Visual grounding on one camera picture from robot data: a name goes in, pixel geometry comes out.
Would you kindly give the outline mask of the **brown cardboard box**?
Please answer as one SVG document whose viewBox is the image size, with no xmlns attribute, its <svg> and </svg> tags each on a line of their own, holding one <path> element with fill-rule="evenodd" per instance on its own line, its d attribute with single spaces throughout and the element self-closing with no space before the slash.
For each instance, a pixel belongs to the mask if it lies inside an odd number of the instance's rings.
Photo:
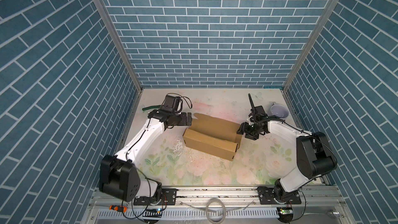
<svg viewBox="0 0 398 224">
<path fill-rule="evenodd" d="M 195 113 L 192 125 L 183 134 L 185 146 L 232 161 L 240 148 L 240 124 Z"/>
</svg>

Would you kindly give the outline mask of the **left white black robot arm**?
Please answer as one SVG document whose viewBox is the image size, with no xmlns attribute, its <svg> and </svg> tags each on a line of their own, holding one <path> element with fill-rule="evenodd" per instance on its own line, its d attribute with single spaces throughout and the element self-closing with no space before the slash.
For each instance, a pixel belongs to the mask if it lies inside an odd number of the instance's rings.
<svg viewBox="0 0 398 224">
<path fill-rule="evenodd" d="M 186 96 L 169 93 L 163 103 L 148 114 L 138 133 L 114 155 L 106 155 L 100 164 L 99 190 L 102 193 L 131 202 L 145 198 L 149 204 L 160 201 L 162 184 L 145 176 L 140 178 L 138 165 L 152 143 L 167 129 L 189 127 L 192 114 L 184 113 L 183 103 L 192 108 Z"/>
</svg>

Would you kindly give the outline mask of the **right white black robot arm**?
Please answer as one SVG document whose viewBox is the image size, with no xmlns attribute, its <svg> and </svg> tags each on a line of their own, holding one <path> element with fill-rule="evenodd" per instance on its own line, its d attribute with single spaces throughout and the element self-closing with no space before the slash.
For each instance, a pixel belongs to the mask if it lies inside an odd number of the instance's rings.
<svg viewBox="0 0 398 224">
<path fill-rule="evenodd" d="M 240 125 L 237 134 L 257 140 L 260 135 L 275 134 L 296 147 L 296 166 L 279 178 L 268 204 L 285 204 L 299 199 L 299 189 L 314 179 L 329 174 L 337 167 L 337 158 L 322 132 L 300 130 L 276 116 L 268 116 L 262 106 L 252 106 L 249 122 Z"/>
</svg>

